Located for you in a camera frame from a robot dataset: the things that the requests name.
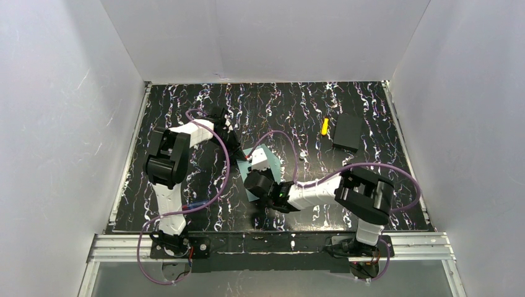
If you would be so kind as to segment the teal envelope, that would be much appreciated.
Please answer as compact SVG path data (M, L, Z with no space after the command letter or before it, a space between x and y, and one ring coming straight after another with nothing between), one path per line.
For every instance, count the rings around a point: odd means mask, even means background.
M243 185L249 202L270 198L281 180L280 160L266 145L259 145L252 155L238 161Z

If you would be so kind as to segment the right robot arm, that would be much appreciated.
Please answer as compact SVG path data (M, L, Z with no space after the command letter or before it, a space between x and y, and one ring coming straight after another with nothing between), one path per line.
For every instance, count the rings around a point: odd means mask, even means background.
M325 181L278 183L267 170L252 170L245 189L265 207L289 213L324 204L339 204L358 217L356 242L377 245L389 222L393 182L364 168L351 168Z

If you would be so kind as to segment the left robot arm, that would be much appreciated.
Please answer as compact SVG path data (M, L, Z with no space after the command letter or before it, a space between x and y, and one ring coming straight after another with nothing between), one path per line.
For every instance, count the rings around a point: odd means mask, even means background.
M232 161L244 159L240 141L231 126L225 108L213 108L201 118L178 127L156 127L150 135L144 162L144 173L152 184L159 211L158 231L179 236L186 227L186 213L202 206L184 210L181 184L187 177L189 151L211 140L223 149L225 180L229 178Z

